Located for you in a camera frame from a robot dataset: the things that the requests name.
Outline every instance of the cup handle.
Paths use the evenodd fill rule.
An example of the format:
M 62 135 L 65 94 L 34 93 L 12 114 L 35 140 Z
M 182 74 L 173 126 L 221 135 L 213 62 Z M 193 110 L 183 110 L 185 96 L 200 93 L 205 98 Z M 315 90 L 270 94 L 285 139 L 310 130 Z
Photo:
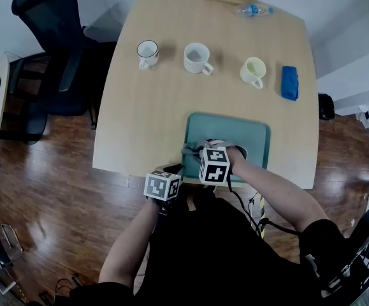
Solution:
M 261 89 L 263 87 L 263 83 L 260 78 L 257 78 L 256 81 L 252 82 L 251 84 L 255 86 L 257 89 Z
M 203 73 L 206 75 L 211 75 L 213 70 L 214 70 L 214 67 L 211 66 L 208 62 L 206 62 L 204 65 Z
M 142 59 L 140 62 L 139 62 L 139 68 L 140 69 L 147 69 L 148 68 L 148 64 L 146 63 L 146 61 L 144 59 Z

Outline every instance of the black shirt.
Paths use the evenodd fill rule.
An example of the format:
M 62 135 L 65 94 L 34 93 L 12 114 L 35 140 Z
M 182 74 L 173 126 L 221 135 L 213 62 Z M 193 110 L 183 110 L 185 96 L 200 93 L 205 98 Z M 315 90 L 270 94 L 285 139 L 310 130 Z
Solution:
M 312 269 L 281 258 L 252 229 L 243 213 L 220 198 L 194 200 L 197 211 L 160 216 L 150 238 L 143 284 L 133 290 L 114 282 L 74 289 L 76 305 L 178 304 L 205 301 L 256 305 L 315 305 L 320 289 Z M 344 244 L 329 220 L 300 236 L 301 262 Z

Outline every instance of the person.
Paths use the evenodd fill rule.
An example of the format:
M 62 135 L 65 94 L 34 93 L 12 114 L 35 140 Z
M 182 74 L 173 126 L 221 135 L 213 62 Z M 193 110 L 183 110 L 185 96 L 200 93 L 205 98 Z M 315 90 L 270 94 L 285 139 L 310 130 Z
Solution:
M 95 305 L 320 303 L 321 287 L 305 258 L 332 258 L 344 246 L 344 237 L 306 191 L 249 163 L 235 147 L 227 152 L 233 174 L 260 192 L 300 233 L 301 264 L 305 265 L 281 258 L 242 212 L 216 198 L 212 190 L 181 189 L 177 206 L 167 216 L 159 215 L 160 206 L 149 198 L 116 239 L 99 283 L 76 288 L 71 299 L 76 304 Z M 143 284 L 134 295 L 134 280 L 149 242 Z

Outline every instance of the white mug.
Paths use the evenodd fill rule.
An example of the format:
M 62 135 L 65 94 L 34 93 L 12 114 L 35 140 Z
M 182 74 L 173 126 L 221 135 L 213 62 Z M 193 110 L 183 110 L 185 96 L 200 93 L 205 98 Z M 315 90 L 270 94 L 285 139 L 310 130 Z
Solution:
M 204 44 L 188 44 L 184 49 L 184 68 L 189 73 L 211 75 L 214 68 L 207 62 L 209 58 L 210 51 Z
M 248 58 L 240 71 L 241 79 L 245 83 L 252 84 L 257 89 L 261 89 L 263 87 L 261 78 L 264 77 L 265 74 L 265 63 L 257 57 Z
M 154 41 L 143 41 L 138 45 L 139 68 L 147 69 L 157 64 L 159 60 L 159 47 Z

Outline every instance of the chair backrest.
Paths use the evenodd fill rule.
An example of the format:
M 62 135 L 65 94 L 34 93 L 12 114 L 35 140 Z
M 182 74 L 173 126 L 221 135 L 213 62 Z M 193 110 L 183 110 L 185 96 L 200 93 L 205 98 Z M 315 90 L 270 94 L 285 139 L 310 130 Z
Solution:
M 77 0 L 13 0 L 11 11 L 48 53 L 86 46 Z

